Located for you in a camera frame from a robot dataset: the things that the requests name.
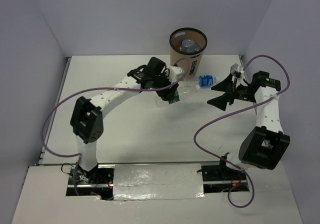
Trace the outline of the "green label clear bottle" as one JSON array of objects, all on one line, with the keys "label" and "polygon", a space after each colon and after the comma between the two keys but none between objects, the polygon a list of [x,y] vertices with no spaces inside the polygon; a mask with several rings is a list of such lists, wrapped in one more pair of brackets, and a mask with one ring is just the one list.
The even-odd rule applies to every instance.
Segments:
[{"label": "green label clear bottle", "polygon": [[185,101],[190,98],[193,94],[198,92],[201,89],[200,85],[194,81],[182,81],[179,83],[178,88],[173,94],[173,99],[164,101],[160,97],[155,98],[155,105],[160,108],[164,106],[168,106],[180,101]]}]

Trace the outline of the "blue label bottle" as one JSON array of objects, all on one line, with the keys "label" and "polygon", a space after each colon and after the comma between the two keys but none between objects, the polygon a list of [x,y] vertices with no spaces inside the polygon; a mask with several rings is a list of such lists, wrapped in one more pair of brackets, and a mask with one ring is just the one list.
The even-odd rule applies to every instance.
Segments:
[{"label": "blue label bottle", "polygon": [[197,85],[200,88],[211,88],[220,82],[219,77],[215,77],[212,75],[200,75],[197,78]]},{"label": "blue label bottle", "polygon": [[183,53],[198,52],[201,47],[192,39],[184,39],[180,42],[179,50]]}]

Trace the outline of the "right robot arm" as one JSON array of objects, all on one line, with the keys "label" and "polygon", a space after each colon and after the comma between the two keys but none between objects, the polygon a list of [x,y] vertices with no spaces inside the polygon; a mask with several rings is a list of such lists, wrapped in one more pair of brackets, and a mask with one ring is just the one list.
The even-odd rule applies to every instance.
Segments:
[{"label": "right robot arm", "polygon": [[251,167],[273,170],[290,144],[290,136],[284,134],[279,115],[281,82],[270,78],[270,74],[259,71],[252,76],[250,83],[238,84],[239,75],[229,74],[211,90],[223,95],[207,101],[209,105],[225,111],[234,100],[255,103],[256,125],[242,142],[239,152],[227,152],[217,167],[221,179],[228,180],[240,169]]}]

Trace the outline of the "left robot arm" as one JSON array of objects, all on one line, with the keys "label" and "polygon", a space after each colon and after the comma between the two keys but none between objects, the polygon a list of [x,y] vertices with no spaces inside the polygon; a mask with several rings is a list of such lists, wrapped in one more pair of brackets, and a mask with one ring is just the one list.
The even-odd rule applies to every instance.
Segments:
[{"label": "left robot arm", "polygon": [[162,60],[152,57],[148,64],[130,70],[118,84],[91,98],[76,100],[70,120],[76,136],[80,178],[93,183],[98,178],[97,141],[104,131],[104,118],[124,101],[142,90],[155,89],[163,101],[171,101],[178,88],[177,80],[183,75],[181,67],[167,67]]}]

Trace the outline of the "brown cylindrical paper bin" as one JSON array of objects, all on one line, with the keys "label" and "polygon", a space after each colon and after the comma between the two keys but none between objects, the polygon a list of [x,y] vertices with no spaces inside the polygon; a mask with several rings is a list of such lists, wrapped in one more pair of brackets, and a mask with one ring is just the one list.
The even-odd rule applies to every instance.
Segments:
[{"label": "brown cylindrical paper bin", "polygon": [[[201,49],[194,53],[184,53],[180,51],[181,41],[185,39],[195,41]],[[169,37],[170,65],[176,65],[182,68],[186,80],[193,79],[197,74],[207,44],[208,39],[206,35],[196,28],[183,27],[173,31]]]}]

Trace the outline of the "shiny silver foil sheet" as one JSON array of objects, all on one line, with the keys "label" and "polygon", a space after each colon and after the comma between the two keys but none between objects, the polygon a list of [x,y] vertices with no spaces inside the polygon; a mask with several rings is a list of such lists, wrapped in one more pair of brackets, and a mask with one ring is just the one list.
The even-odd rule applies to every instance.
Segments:
[{"label": "shiny silver foil sheet", "polygon": [[203,198],[200,164],[117,165],[113,176],[116,201]]}]

